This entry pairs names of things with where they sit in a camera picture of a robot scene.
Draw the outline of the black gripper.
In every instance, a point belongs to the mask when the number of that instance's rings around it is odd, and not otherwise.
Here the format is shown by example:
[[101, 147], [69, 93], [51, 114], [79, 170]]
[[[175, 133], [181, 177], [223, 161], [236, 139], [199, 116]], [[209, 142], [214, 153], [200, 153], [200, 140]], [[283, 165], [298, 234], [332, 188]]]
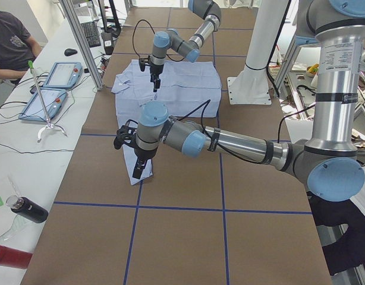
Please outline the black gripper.
[[139, 146], [136, 146], [134, 153], [137, 156], [137, 160], [134, 165], [132, 177], [140, 179], [144, 169], [146, 168], [147, 161], [156, 155], [156, 149], [144, 150]]
[[149, 61], [150, 66], [150, 81], [153, 82], [153, 91], [157, 92], [158, 89], [160, 89], [161, 80], [159, 76], [163, 72], [163, 64], [158, 65], [156, 63], [153, 63], [152, 61]]

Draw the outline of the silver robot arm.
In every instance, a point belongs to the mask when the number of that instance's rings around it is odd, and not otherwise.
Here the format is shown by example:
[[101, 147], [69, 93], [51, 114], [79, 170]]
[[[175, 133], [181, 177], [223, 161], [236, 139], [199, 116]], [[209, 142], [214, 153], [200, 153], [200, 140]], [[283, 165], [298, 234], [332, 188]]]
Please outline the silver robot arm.
[[164, 104], [146, 103], [130, 146], [137, 157], [133, 177], [141, 177], [159, 144], [190, 157], [203, 149], [230, 154], [253, 164], [288, 173], [327, 201], [345, 201], [365, 184], [351, 142], [358, 73], [365, 38], [365, 1], [301, 1], [297, 38], [320, 44], [320, 68], [309, 140], [295, 143], [262, 140], [202, 123], [181, 122]]
[[221, 24], [221, 9], [214, 1], [189, 1], [188, 9], [203, 19], [203, 23], [196, 32], [184, 40], [176, 29], [158, 31], [153, 38], [153, 49], [147, 58], [139, 59], [139, 66], [142, 71], [146, 66], [150, 67], [150, 82], [153, 83], [153, 91], [156, 92], [161, 86], [159, 76], [163, 72], [167, 51], [172, 49], [189, 62], [195, 62], [200, 55], [206, 39]]

